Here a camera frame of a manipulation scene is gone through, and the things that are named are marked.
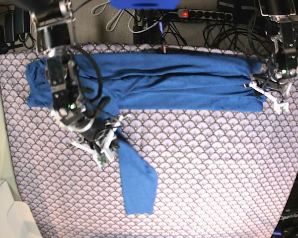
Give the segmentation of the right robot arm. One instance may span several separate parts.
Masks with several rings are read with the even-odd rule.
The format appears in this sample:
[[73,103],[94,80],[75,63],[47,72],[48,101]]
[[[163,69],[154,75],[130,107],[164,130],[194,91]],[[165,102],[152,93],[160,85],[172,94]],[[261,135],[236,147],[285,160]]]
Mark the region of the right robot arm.
[[[112,115],[107,120],[100,119],[110,97],[103,95],[103,80],[95,60],[71,41],[69,25],[75,20],[71,1],[53,1],[45,9],[31,12],[30,19],[36,27],[37,51],[46,58],[45,76],[51,86],[51,109],[56,121],[79,133],[96,152],[116,151],[120,122]],[[91,63],[96,72],[96,90],[83,87],[71,51],[81,53]]]

